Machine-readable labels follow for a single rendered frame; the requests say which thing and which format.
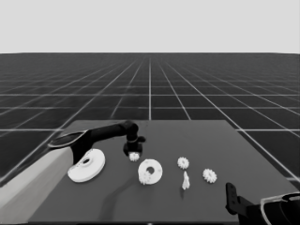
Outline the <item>white round carrier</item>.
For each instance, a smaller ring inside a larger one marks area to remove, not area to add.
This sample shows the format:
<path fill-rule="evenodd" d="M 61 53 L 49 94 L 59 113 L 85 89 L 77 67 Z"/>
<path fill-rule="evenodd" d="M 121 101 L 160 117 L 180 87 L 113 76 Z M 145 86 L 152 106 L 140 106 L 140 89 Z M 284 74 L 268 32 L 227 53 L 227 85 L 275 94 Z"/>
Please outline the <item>white round carrier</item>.
<path fill-rule="evenodd" d="M 157 183 L 163 174 L 163 169 L 161 164 L 155 159 L 145 159 L 138 168 L 138 177 L 139 173 L 149 172 L 151 173 L 151 179 L 147 185 L 154 185 Z"/>

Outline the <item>small white T-shaped piece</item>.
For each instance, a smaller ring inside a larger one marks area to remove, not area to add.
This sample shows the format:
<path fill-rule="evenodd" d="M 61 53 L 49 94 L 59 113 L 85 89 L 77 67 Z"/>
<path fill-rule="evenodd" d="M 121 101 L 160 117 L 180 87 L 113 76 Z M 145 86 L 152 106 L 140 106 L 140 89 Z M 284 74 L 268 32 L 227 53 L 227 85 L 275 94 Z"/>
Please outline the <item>small white T-shaped piece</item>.
<path fill-rule="evenodd" d="M 183 180 L 183 184 L 182 184 L 182 189 L 186 190 L 190 187 L 190 183 L 189 183 L 189 176 L 187 172 L 184 172 L 184 180 Z"/>

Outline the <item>white toothed sun gear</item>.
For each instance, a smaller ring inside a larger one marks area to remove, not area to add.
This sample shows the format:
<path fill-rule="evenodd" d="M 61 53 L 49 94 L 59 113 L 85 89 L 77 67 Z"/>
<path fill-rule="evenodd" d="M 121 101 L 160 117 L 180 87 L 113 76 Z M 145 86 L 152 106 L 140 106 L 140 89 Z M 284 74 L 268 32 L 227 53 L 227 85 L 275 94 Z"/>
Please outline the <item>white toothed sun gear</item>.
<path fill-rule="evenodd" d="M 203 179 L 210 184 L 213 184 L 217 181 L 217 174 L 211 169 L 204 169 L 202 172 Z"/>

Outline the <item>large thick white disc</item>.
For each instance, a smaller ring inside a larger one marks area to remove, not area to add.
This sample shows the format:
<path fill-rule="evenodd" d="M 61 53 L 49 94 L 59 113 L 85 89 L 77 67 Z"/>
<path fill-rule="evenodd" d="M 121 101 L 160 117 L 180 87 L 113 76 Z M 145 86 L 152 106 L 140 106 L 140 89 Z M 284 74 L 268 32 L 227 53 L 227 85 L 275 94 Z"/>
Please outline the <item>large thick white disc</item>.
<path fill-rule="evenodd" d="M 96 148 L 90 149 L 73 166 L 71 166 L 67 175 L 75 183 L 87 182 L 97 176 L 106 163 L 104 153 Z"/>

